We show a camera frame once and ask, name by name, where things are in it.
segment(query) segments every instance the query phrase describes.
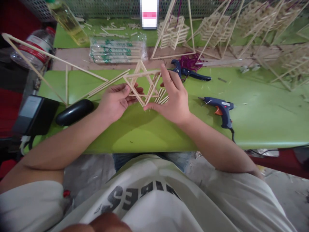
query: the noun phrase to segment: plastic bottle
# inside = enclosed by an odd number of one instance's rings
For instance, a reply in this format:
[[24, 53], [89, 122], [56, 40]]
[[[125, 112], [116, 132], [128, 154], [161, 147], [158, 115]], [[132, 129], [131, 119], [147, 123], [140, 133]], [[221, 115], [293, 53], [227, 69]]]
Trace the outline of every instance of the plastic bottle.
[[80, 27], [69, 7], [62, 0], [45, 0], [47, 6], [64, 30], [78, 45], [89, 43], [89, 38]]
[[[47, 27], [46, 30], [41, 29], [32, 32], [32, 34], [27, 38], [25, 42], [41, 50], [50, 52], [50, 50], [52, 50], [54, 38], [55, 38], [55, 30], [51, 27]], [[32, 65], [37, 70], [42, 69], [43, 65], [48, 60], [48, 56], [39, 53], [24, 45], [20, 45], [18, 49], [32, 63]], [[14, 60], [17, 64], [29, 69], [28, 64], [24, 61], [23, 58], [20, 57], [20, 55], [16, 51], [11, 53], [11, 59]]]

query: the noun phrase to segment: green tabletop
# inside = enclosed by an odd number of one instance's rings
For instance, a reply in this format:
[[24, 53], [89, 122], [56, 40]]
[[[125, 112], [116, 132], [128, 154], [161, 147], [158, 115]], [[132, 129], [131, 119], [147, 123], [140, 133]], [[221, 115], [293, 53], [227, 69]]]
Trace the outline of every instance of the green tabletop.
[[[112, 79], [122, 70], [93, 71]], [[301, 94], [308, 93], [309, 85], [294, 92], [287, 91], [281, 82], [270, 84], [274, 75], [267, 70], [249, 71], [245, 74], [239, 68], [202, 68], [199, 74], [211, 76], [210, 82], [188, 78], [184, 83], [189, 93], [189, 107], [192, 113], [219, 132], [231, 138], [227, 129], [221, 128], [221, 117], [215, 115], [215, 108], [205, 105], [197, 97], [215, 97], [230, 101], [235, 108], [230, 111], [235, 130], [235, 141], [243, 149], [284, 148], [304, 145], [309, 141], [309, 103]], [[65, 96], [65, 72], [48, 71], [46, 80]], [[147, 86], [145, 78], [138, 81]], [[101, 80], [82, 71], [69, 72], [69, 102], [102, 83]], [[39, 95], [54, 100], [57, 96], [42, 83]], [[90, 98], [98, 101], [102, 93]], [[63, 127], [54, 122], [46, 136], [37, 136], [39, 142]], [[130, 106], [122, 118], [103, 132], [85, 153], [159, 152], [197, 150], [194, 143], [174, 124], [157, 112], [143, 111], [138, 103]]]
[[[158, 35], [157, 35], [157, 30], [143, 30], [143, 29], [134, 29], [130, 30], [129, 27], [127, 26], [128, 23], [135, 23], [139, 24], [139, 20], [134, 20], [134, 19], [111, 19], [111, 20], [106, 20], [106, 19], [89, 19], [87, 20], [87, 23], [92, 25], [90, 27], [91, 30], [88, 29], [88, 26], [85, 26], [84, 31], [89, 35], [92, 36], [93, 34], [99, 34], [99, 33], [104, 33], [101, 30], [101, 25], [106, 27], [110, 26], [110, 23], [114, 22], [115, 26], [117, 27], [127, 27], [123, 31], [109, 31], [109, 33], [116, 33], [120, 35], [126, 35], [130, 36], [131, 34], [135, 32], [142, 32], [147, 35], [147, 47], [154, 47]], [[185, 20], [186, 25], [190, 25], [189, 19]], [[193, 31], [196, 31], [201, 23], [201, 20], [198, 21], [193, 21]], [[304, 43], [307, 42], [305, 38], [302, 38], [298, 35], [296, 35], [296, 32], [299, 31], [301, 28], [303, 28], [305, 25], [309, 23], [309, 19], [306, 17], [300, 17], [297, 18], [288, 28], [287, 30], [275, 41], [275, 44], [296, 44], [296, 43]], [[274, 38], [275, 32], [271, 32], [268, 34], [266, 41], [267, 42], [272, 42]], [[246, 38], [241, 38], [239, 34], [239, 30], [236, 28], [233, 32], [232, 40], [231, 40], [231, 45], [232, 46], [240, 46], [240, 45], [246, 45], [252, 36], [248, 36]], [[206, 41], [201, 41], [200, 36], [196, 36], [194, 38], [195, 41], [195, 46], [196, 47], [203, 47], [206, 44]], [[253, 42], [253, 45], [257, 44], [259, 45], [261, 43], [261, 38], [256, 38]], [[66, 31], [58, 24], [57, 26], [57, 31], [56, 31], [56, 36], [55, 36], [55, 41], [54, 41], [54, 47], [55, 48], [78, 48], [78, 46], [72, 39], [71, 37], [66, 33]]]

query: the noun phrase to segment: metal mesh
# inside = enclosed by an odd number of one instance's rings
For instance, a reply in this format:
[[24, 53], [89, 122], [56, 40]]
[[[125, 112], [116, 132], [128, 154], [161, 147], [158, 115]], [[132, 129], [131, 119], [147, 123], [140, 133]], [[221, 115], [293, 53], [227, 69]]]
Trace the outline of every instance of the metal mesh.
[[[44, 0], [20, 0], [42, 22], [54, 21]], [[128, 18], [139, 17], [139, 0], [64, 0], [77, 17], [82, 18]], [[165, 17], [171, 0], [159, 0], [159, 16]], [[193, 18], [209, 16], [222, 0], [190, 0]], [[180, 1], [176, 2], [174, 15], [178, 14]], [[240, 1], [232, 1], [227, 10], [227, 15], [235, 12]], [[180, 14], [188, 17], [188, 2], [182, 0]]]

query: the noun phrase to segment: hand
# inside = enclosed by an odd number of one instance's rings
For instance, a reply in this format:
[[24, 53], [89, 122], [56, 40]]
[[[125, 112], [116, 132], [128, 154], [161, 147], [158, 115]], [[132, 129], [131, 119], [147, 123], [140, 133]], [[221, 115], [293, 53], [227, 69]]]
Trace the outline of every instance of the hand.
[[186, 122], [191, 113], [188, 105], [188, 93], [179, 75], [176, 72], [167, 70], [164, 64], [161, 64], [161, 75], [169, 100], [164, 105], [149, 103], [144, 107], [144, 110], [155, 110], [176, 124]]
[[[134, 85], [134, 88], [139, 94], [144, 94], [144, 89], [138, 87], [138, 83]], [[130, 90], [127, 84], [110, 86], [104, 92], [96, 112], [102, 115], [109, 124], [116, 122], [121, 118], [128, 106], [138, 102], [136, 97], [128, 96]]]

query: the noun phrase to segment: blue glue gun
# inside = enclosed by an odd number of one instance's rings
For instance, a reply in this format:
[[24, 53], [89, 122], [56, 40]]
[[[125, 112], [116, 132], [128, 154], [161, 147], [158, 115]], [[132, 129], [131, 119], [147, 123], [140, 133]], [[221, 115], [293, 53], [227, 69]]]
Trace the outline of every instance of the blue glue gun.
[[222, 128], [232, 129], [232, 120], [229, 117], [229, 111], [234, 109], [234, 104], [224, 100], [212, 97], [204, 97], [199, 99], [203, 100], [207, 105], [215, 106], [217, 111], [215, 114], [220, 115], [222, 118]]

